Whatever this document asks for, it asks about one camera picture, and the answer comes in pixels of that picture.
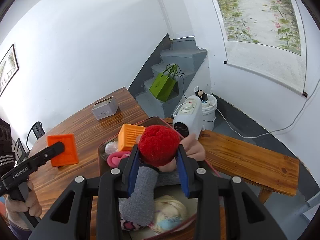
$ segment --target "green paper bag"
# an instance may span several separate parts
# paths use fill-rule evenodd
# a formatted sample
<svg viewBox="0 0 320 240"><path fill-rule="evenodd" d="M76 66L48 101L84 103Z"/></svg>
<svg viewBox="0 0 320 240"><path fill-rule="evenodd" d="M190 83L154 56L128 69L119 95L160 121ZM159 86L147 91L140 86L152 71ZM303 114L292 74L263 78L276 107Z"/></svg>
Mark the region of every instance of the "green paper bag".
<svg viewBox="0 0 320 240"><path fill-rule="evenodd" d="M177 73L178 65L173 64L172 66L168 67L165 71L162 73L159 73L156 77L155 81L151 85L149 91L153 96L163 102L166 102L168 100L168 97L176 83L174 80L174 76Z"/></svg>

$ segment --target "gray box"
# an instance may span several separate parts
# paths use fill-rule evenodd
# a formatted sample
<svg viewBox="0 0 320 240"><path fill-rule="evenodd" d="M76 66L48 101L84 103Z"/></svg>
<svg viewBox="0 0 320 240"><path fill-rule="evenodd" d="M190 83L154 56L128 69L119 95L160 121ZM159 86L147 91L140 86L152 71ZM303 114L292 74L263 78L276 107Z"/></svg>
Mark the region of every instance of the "gray box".
<svg viewBox="0 0 320 240"><path fill-rule="evenodd" d="M111 116L117 112L118 104L114 97L97 102L92 108L92 113L97 120Z"/></svg>

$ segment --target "red fuzzy ball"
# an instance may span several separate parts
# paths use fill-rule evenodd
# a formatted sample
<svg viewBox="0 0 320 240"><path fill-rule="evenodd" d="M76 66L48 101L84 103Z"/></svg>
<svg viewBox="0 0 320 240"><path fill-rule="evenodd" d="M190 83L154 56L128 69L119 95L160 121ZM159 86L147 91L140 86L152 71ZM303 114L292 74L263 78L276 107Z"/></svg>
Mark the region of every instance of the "red fuzzy ball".
<svg viewBox="0 0 320 240"><path fill-rule="evenodd" d="M179 143L175 130L163 125L148 126L138 144L140 157L152 166L164 166L175 157Z"/></svg>

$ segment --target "staircase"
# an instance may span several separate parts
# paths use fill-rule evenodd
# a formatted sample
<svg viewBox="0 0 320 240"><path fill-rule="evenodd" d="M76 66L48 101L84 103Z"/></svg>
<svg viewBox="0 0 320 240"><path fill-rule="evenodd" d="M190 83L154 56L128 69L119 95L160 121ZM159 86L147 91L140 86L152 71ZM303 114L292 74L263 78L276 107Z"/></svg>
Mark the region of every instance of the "staircase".
<svg viewBox="0 0 320 240"><path fill-rule="evenodd" d="M136 96L136 101L149 117L159 116L165 118L172 116L177 104L183 97L183 91L187 90L206 56L207 50L198 49L194 37L173 40L170 49L161 52L161 63L151 67L154 77L143 83L145 92ZM168 100L162 102L150 93L149 88L153 84L155 77L162 73L168 64L177 64L180 67L184 73L184 82L181 77L175 77L177 81L176 87L171 92Z"/></svg>

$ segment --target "blue gripper pad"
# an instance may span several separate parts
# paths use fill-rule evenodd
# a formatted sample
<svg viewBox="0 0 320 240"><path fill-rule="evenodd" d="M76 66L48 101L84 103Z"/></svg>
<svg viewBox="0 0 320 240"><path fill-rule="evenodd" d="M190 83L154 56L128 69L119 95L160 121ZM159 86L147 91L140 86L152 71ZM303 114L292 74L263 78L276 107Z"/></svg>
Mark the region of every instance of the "blue gripper pad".
<svg viewBox="0 0 320 240"><path fill-rule="evenodd" d="M129 197L134 191L134 187L136 185L139 166L140 166L140 156L139 156L138 145L136 144L131 151L129 160L122 174L122 181L124 183L127 182L127 185L128 185Z"/></svg>
<svg viewBox="0 0 320 240"><path fill-rule="evenodd" d="M187 174L187 169L185 167L185 158L183 155L185 156L185 158L187 158L187 154L186 154L183 146L179 145L179 148L178 148L177 154L176 154L177 169L178 169L179 179L180 179L180 183L181 183L181 189L182 189L184 195L186 197L189 197L190 196L189 178L188 178L188 174Z"/></svg>

